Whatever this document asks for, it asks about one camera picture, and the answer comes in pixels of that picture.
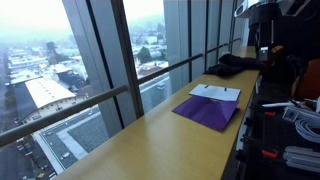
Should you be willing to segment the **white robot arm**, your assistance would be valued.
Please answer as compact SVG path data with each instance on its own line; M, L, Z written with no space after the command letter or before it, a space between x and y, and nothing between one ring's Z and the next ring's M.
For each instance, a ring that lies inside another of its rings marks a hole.
M256 59L268 60L271 47L290 30L298 29L319 14L319 0L243 0L235 18L247 18L254 32Z

